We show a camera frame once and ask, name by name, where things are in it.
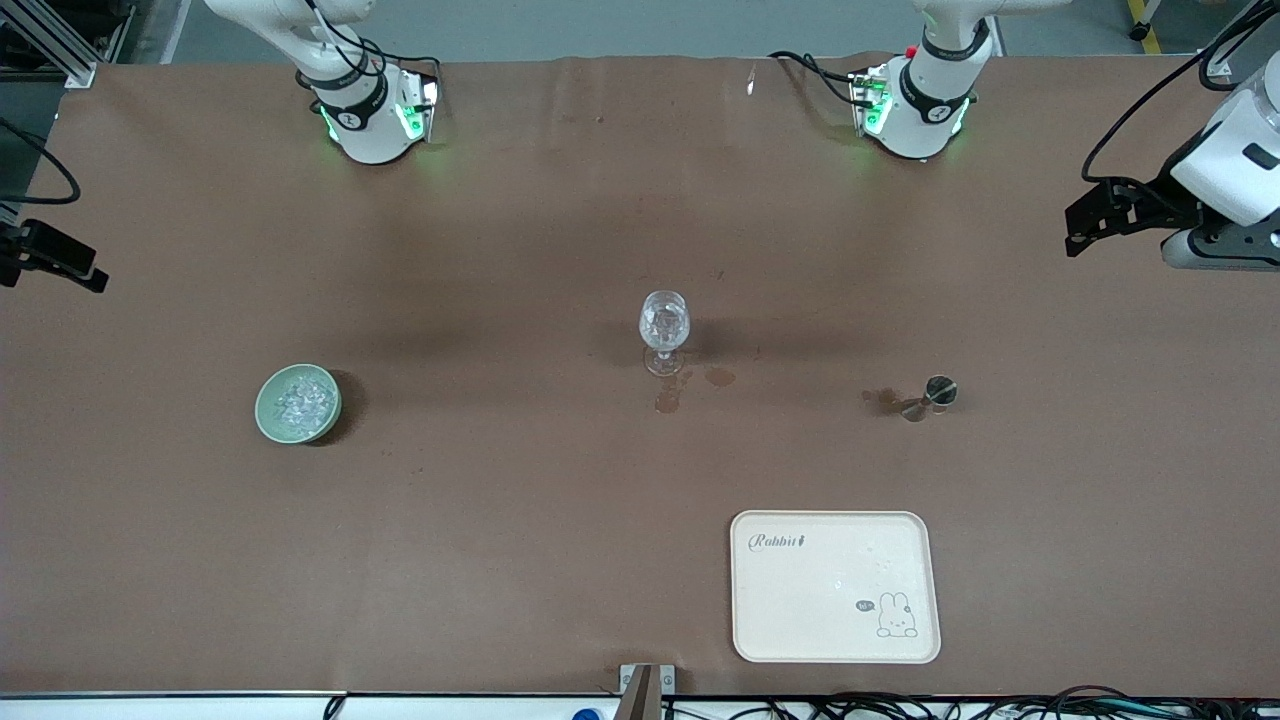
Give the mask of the clear ice cubes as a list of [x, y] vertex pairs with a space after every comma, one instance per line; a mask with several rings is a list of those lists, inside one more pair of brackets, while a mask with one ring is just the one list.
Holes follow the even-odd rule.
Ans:
[[284, 436], [315, 436], [326, 425], [335, 402], [335, 392], [326, 380], [298, 375], [289, 379], [273, 401], [271, 419]]

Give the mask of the clear wine glass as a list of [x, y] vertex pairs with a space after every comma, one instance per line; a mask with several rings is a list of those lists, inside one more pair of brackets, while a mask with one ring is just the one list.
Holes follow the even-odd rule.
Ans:
[[646, 369], [657, 377], [675, 375], [681, 368], [678, 350], [691, 331], [686, 299], [675, 291], [650, 292], [641, 306], [637, 332], [646, 346]]

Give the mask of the aluminium frame profile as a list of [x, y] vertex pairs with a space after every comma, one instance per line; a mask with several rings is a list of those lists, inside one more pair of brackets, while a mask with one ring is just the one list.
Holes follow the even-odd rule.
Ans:
[[[1243, 26], [1245, 20], [1253, 20], [1265, 10], [1274, 10], [1274, 14], [1258, 24], [1245, 36], [1228, 36], [1234, 26]], [[1213, 38], [1222, 40], [1215, 54], [1208, 60], [1204, 74], [1210, 82], [1220, 85], [1240, 83], [1263, 68], [1270, 58], [1280, 51], [1280, 0], [1245, 0], [1240, 9], [1228, 24]]]
[[0, 0], [0, 15], [65, 77], [65, 88], [91, 88], [99, 51], [45, 0]]

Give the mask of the brown table cover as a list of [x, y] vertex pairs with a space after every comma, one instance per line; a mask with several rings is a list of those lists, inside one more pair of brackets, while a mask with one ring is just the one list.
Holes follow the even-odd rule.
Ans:
[[[0, 692], [1280, 697], [1280, 273], [1062, 249], [1175, 64], [998, 59], [925, 164], [774, 61], [458, 64], [387, 167], [285, 67], [102, 70], [38, 217], [110, 284], [0, 290]], [[301, 363], [342, 413], [280, 445]], [[937, 659], [742, 659], [749, 510], [918, 515]]]

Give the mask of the grey metal bracket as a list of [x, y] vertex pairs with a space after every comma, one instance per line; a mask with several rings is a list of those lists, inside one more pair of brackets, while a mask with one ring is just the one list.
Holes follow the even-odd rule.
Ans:
[[660, 689], [660, 694], [677, 693], [677, 669], [672, 664], [625, 664], [618, 667], [618, 694], [625, 694], [634, 676], [643, 675], [649, 667], [649, 678], [653, 685]]

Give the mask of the green ceramic bowl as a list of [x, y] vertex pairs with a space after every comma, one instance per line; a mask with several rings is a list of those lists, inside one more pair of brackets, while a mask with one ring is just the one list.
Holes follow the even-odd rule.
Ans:
[[[333, 410], [326, 425], [323, 429], [320, 429], [320, 432], [316, 433], [315, 436], [301, 436], [301, 437], [284, 436], [280, 433], [276, 423], [273, 420], [271, 416], [273, 401], [282, 392], [284, 384], [289, 379], [293, 379], [294, 377], [298, 375], [317, 375], [324, 380], [326, 380], [335, 392], [335, 409]], [[280, 445], [306, 445], [316, 439], [321, 439], [325, 434], [329, 433], [330, 429], [333, 429], [342, 413], [342, 405], [343, 405], [343, 398], [335, 377], [329, 370], [321, 366], [301, 363], [282, 368], [280, 370], [275, 372], [270, 378], [266, 379], [266, 382], [259, 391], [257, 398], [255, 400], [253, 415], [259, 430], [268, 439]]]

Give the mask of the metal jigger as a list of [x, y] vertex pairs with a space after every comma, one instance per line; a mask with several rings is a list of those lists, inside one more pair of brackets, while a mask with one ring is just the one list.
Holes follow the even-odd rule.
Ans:
[[947, 413], [957, 398], [957, 383], [947, 375], [931, 377], [922, 396], [905, 402], [899, 411], [908, 421], [923, 421], [927, 416]]

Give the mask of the cream rabbit print tray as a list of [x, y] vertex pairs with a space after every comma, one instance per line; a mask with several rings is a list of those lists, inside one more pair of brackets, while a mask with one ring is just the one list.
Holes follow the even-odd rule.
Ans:
[[909, 511], [749, 510], [730, 525], [732, 638], [753, 664], [937, 659], [925, 523]]

